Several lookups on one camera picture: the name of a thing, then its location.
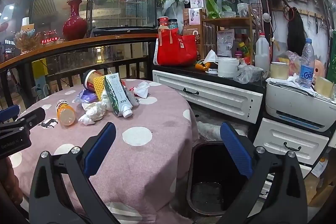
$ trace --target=water bottle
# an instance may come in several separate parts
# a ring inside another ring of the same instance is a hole
[[[300,86],[303,86],[304,88],[311,87],[314,75],[314,65],[315,65],[315,54],[313,45],[311,44],[311,39],[306,38],[306,44],[302,51],[300,80],[299,80]]]
[[[269,71],[270,62],[269,62],[269,44],[265,38],[264,33],[259,34],[259,39],[256,42],[256,51],[255,51],[255,66],[262,68],[264,72]]]

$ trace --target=red tote bag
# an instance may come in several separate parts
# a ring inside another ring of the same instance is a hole
[[[156,41],[154,65],[186,66],[192,65],[197,58],[194,35],[179,35],[178,29],[159,30]]]

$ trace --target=blue gripper pad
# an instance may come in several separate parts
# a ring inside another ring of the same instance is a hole
[[[224,122],[220,127],[220,137],[235,162],[239,173],[249,179],[253,174],[252,160],[250,154],[240,142],[238,133]]]
[[[113,123],[108,122],[98,136],[90,137],[83,145],[82,148],[95,141],[84,158],[83,173],[87,178],[97,173],[115,138],[116,127]]]
[[[0,111],[0,122],[7,121],[10,118],[19,115],[19,113],[20,108],[18,105],[7,107],[6,109]]]

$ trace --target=black countertop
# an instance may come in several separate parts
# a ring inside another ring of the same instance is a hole
[[[218,77],[217,75],[206,73],[205,71],[200,71],[195,69],[194,66],[189,67],[168,67],[168,66],[153,66],[153,70],[173,73],[177,75],[183,75],[188,77],[193,77],[197,79],[201,79],[204,81],[214,82],[222,85],[233,86],[235,88],[254,91],[258,93],[264,94],[266,91],[266,82],[265,81],[257,81],[254,83],[241,84],[239,82],[234,81],[232,78],[223,78]]]

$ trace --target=round table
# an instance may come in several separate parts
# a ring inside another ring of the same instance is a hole
[[[141,82],[127,79],[126,85],[131,88]],[[69,127],[60,124],[56,115],[58,100],[67,100],[77,119],[84,114],[81,104],[74,102],[82,85],[52,94],[28,108],[25,112],[42,107],[46,117],[31,130],[31,147],[11,156],[24,194],[29,196],[42,151],[53,155],[67,153],[97,135],[107,122],[113,122],[117,136],[90,181],[117,219],[154,223],[158,212],[174,197],[176,180],[189,170],[198,131],[190,106],[177,91],[156,82],[148,83],[147,99],[139,99],[140,105],[132,109],[130,118],[108,112],[94,125],[85,126],[78,121]],[[75,208],[80,208],[70,181],[64,182]]]

